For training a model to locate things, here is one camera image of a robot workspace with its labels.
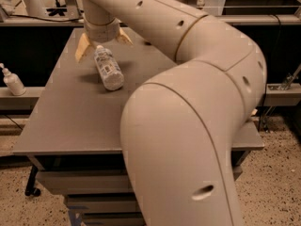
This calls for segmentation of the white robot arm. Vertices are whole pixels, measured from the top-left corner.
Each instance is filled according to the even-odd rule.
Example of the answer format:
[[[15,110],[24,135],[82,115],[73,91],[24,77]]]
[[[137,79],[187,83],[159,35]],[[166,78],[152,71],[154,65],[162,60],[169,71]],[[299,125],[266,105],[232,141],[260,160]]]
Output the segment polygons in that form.
[[[175,0],[88,0],[175,67],[128,99],[120,142],[147,226],[244,226],[230,152],[259,104],[267,69],[236,28]]]

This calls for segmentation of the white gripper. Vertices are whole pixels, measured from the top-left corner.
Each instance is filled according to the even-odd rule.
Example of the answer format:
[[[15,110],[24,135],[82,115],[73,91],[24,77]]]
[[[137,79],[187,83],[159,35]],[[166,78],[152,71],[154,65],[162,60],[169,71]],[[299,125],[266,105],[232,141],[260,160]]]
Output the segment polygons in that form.
[[[91,22],[84,20],[84,32],[77,45],[75,51],[75,59],[77,62],[81,62],[85,57],[87,57],[90,52],[94,49],[94,45],[91,40],[104,43],[116,40],[121,44],[132,45],[130,37],[124,32],[122,28],[119,28],[119,21],[114,19],[109,24],[92,24]]]

